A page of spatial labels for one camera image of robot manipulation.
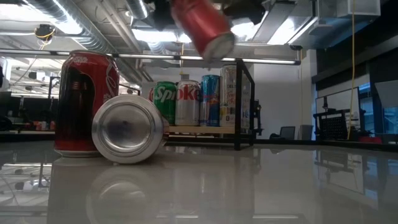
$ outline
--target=coca-cola can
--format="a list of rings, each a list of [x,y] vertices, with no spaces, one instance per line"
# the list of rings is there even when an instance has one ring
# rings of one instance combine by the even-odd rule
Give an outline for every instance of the coca-cola can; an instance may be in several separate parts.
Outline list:
[[[173,0],[171,7],[174,21],[204,60],[223,58],[233,50],[235,36],[227,18],[209,0]]]
[[[151,101],[151,102],[154,101],[154,89],[155,89],[155,87],[152,87],[152,88],[149,90],[149,93],[148,93],[148,100]]]
[[[62,65],[55,150],[67,157],[98,154],[91,124],[102,104],[118,93],[119,73],[112,57],[72,51]]]
[[[177,85],[175,125],[198,126],[200,112],[200,87],[195,80],[182,80]]]

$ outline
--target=black pole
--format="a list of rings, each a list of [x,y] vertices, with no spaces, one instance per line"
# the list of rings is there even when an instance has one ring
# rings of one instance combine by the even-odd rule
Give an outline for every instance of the black pole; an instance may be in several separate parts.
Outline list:
[[[235,136],[234,149],[241,150],[241,108],[242,108],[242,63],[236,61],[236,96],[235,96]]]
[[[249,115],[249,130],[250,130],[250,137],[249,137],[249,145],[252,146],[254,144],[254,139],[256,138],[256,132],[254,131],[254,97],[255,97],[255,84],[254,80],[244,64],[242,60],[238,60],[237,63],[240,65],[241,69],[243,70],[245,76],[248,78],[250,82],[250,115]]]

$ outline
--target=soda can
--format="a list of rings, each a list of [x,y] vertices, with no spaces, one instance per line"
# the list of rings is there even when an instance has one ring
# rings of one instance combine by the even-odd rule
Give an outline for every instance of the soda can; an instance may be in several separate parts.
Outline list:
[[[242,107],[241,107],[241,127],[249,129],[250,115],[250,82],[242,76]],[[220,85],[220,126],[235,126],[236,108],[236,66],[225,65],[221,69]]]
[[[200,126],[220,126],[220,76],[201,79]]]
[[[174,0],[170,5],[174,21],[204,60],[223,58],[233,50],[235,36],[228,20],[209,0]]]
[[[120,95],[98,110],[91,132],[96,148],[105,158],[133,164],[147,159],[165,144],[169,123],[149,100]]]
[[[112,57],[72,51],[62,65],[55,150],[67,157],[99,155],[91,138],[92,120],[118,94],[119,73]]]
[[[220,78],[220,126],[235,126],[236,66],[225,65]]]
[[[148,93],[148,100],[151,102],[154,101],[154,89],[155,89],[155,87],[150,88],[149,93]]]
[[[157,82],[154,88],[154,104],[170,125],[175,124],[175,95],[177,87],[173,82]]]
[[[177,85],[175,125],[198,126],[200,111],[200,87],[194,80],[182,80]]]

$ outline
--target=sprite can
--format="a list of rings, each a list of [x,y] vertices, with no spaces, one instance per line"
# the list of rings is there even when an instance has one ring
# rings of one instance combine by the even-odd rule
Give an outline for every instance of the sprite can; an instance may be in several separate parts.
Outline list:
[[[173,82],[157,82],[154,89],[154,104],[170,125],[175,124],[175,95],[177,87]]]

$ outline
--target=wooden shelf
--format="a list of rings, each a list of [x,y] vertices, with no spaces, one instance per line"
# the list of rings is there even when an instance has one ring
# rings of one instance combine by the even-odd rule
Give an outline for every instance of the wooden shelf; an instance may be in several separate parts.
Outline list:
[[[234,134],[233,127],[170,126],[171,133]]]

